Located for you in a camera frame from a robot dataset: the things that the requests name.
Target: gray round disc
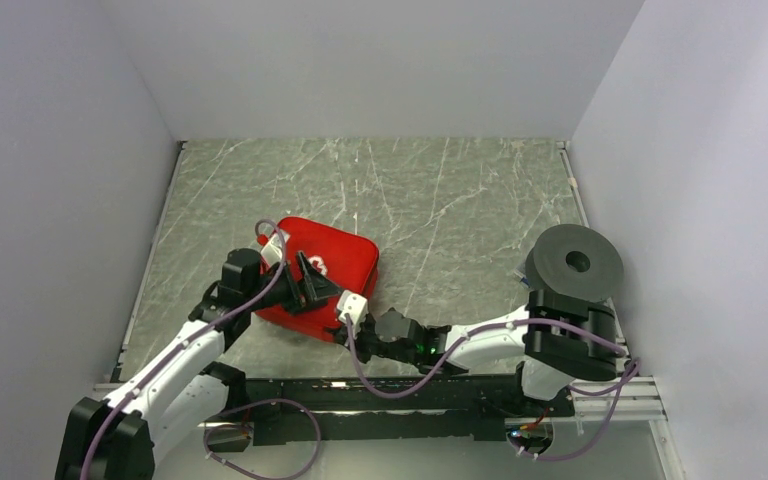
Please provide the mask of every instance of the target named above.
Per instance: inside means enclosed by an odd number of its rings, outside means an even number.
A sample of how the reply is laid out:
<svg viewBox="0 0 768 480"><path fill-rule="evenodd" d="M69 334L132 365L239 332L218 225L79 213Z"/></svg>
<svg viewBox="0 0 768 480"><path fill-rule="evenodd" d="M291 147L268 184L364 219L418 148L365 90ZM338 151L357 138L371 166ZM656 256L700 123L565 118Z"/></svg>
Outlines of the gray round disc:
<svg viewBox="0 0 768 480"><path fill-rule="evenodd" d="M556 225L543 232L525 259L531 288L602 302L622 284L619 252L599 232L580 225Z"/></svg>

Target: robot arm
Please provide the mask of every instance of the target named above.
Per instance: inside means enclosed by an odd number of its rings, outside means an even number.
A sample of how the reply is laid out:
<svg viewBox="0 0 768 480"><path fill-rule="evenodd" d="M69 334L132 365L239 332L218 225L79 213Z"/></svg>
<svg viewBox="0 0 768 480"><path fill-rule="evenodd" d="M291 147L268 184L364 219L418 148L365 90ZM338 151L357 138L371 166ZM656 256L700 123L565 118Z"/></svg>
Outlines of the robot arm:
<svg viewBox="0 0 768 480"><path fill-rule="evenodd" d="M302 313L340 294L339 287L317 272L304 254L297 254L296 266L300 280L294 279L286 263L275 280L278 264L267 268L260 252L230 252L221 279L207 289L189 321L160 354L103 401L84 398L75 405L67 420L55 478L80 478L90 442L113 405L125 404L93 457L89 467L93 480L149 479L155 465L199 423L229 406L249 403L245 374L216 359L249 327L251 313L275 305ZM245 305L272 282L272 289L249 309L211 327L212 321ZM188 341L204 329L203 335ZM177 353L168 358L172 352ZM151 380L137 389L147 378Z"/></svg>
<svg viewBox="0 0 768 480"><path fill-rule="evenodd" d="M617 376L617 352L575 333L583 330L612 342L616 338L613 312L548 290L531 292L528 304L506 315L471 325L423 326L393 309L376 320L367 312L366 300L348 291L337 308L340 320L352 324L362 362L380 356L428 371L446 355L442 371L457 374L489 361L524 357L516 373L522 393L544 401L575 379L607 381ZM535 316L532 313L555 320L556 326L523 322ZM568 325L571 328L560 328ZM348 342L346 332L338 338Z"/></svg>
<svg viewBox="0 0 768 480"><path fill-rule="evenodd" d="M89 478L94 480L151 478L155 465L199 423L227 407L250 403L245 374L216 359L245 332L252 312L275 305L295 314L321 308L329 298L342 294L337 315L344 326L334 338L347 344L349 329L345 324L351 322L352 340L361 362L379 356L427 372L446 356L440 371L460 374L488 361L524 357L517 368L517 381L523 395L537 400L554 398L575 378L616 378L616 354L610 349L565 329L517 323L539 315L613 340L613 312L600 304L538 290L531 293L527 305L486 322L423 326L393 309L375 319L365 298L329 281L304 254L297 254L296 265L301 280L295 280L290 269L284 268L283 276L260 301L230 321L210 327L213 320L249 302L276 275L277 264L267 268L260 252L240 249L229 253L221 279L208 288L189 321L149 365L103 401L84 398L73 408L56 478L79 478L90 441L111 415L112 405L126 404L93 457ZM210 330L184 345L194 332L205 328ZM180 351L167 359L176 349ZM152 380L142 391L135 391L144 378ZM133 400L122 402L128 396Z"/></svg>

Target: white symbol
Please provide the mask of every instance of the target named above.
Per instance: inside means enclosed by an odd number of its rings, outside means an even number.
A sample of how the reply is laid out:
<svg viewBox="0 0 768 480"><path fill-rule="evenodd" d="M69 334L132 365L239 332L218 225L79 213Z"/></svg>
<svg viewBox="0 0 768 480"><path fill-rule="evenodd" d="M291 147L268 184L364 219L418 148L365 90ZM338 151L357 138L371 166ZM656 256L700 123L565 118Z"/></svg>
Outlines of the white symbol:
<svg viewBox="0 0 768 480"><path fill-rule="evenodd" d="M319 273L326 276L328 275L328 267L325 266L325 260L319 255L310 257L310 264L313 265L313 268L319 270Z"/></svg>

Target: red first aid kit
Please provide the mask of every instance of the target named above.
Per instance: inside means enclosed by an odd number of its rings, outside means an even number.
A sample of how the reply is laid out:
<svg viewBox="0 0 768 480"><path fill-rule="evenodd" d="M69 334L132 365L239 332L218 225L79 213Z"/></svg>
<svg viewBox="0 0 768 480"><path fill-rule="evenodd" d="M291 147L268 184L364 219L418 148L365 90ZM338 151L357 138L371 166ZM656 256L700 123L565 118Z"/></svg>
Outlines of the red first aid kit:
<svg viewBox="0 0 768 480"><path fill-rule="evenodd" d="M278 228L287 240L288 259L292 261L297 252L302 252L332 282L366 298L372 296L378 280L378 247L372 240L300 217L283 218ZM276 242L274 238L258 238L261 245ZM299 280L297 266L291 268L294 278ZM338 300L330 298L325 307L298 315L290 315L279 306L258 310L257 315L290 330L333 342L333 332L342 326L335 313Z"/></svg>

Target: gray marble floor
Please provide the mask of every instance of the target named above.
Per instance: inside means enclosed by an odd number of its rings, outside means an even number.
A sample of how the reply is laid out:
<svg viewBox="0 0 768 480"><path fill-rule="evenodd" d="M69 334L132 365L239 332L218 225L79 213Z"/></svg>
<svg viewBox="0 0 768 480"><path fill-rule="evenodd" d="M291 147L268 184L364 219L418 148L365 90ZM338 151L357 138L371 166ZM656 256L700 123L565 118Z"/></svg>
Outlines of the gray marble floor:
<svg viewBox="0 0 768 480"><path fill-rule="evenodd" d="M526 299L511 275L537 236L579 223L551 139L249 139L186 144L124 357L130 378L178 331L254 222L297 215L381 250L373 314L464 324ZM348 352L259 319L222 361L252 378L350 376ZM476 373L513 370L518 360ZM373 359L371 375L413 375Z"/></svg>

